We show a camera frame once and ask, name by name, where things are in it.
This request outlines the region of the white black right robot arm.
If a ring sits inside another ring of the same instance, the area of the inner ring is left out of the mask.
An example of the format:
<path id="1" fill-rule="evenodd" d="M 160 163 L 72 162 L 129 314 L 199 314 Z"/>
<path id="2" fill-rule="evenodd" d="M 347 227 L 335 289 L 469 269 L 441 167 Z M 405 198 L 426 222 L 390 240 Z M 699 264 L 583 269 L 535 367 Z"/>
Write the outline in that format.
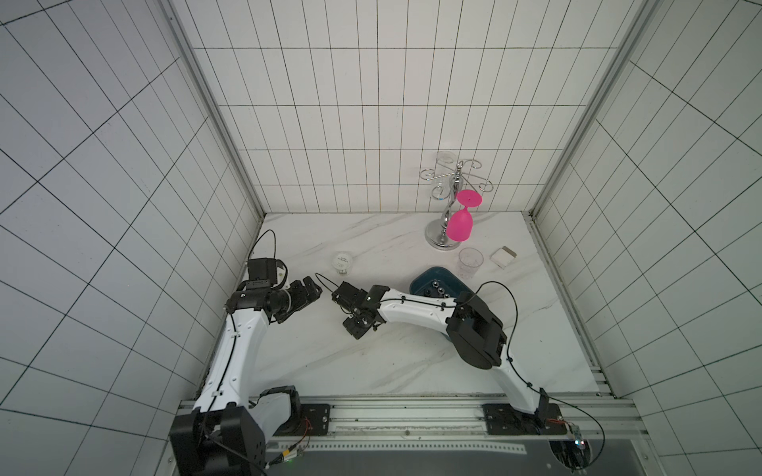
<path id="1" fill-rule="evenodd" d="M 458 356 L 489 373 L 507 397 L 505 404 L 485 416 L 498 434 L 561 436 L 569 432 L 545 390 L 522 381 L 502 321 L 473 293 L 427 298 L 379 285 L 367 292 L 344 282 L 331 298 L 347 313 L 343 326 L 356 339 L 384 323 L 406 323 L 448 335 Z"/>

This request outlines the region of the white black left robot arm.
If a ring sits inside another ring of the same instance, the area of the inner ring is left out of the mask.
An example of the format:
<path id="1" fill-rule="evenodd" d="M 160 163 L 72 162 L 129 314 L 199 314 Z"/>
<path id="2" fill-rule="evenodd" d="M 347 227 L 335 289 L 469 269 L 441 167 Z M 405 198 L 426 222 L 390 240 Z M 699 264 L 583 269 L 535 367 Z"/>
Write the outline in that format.
<path id="1" fill-rule="evenodd" d="M 293 386 L 264 391 L 251 378 L 269 327 L 311 305 L 323 290 L 307 277 L 288 287 L 249 281 L 225 305 L 224 330 L 192 410 L 176 416 L 169 440 L 181 475 L 264 475 L 266 446 L 280 429 L 303 424 Z"/>

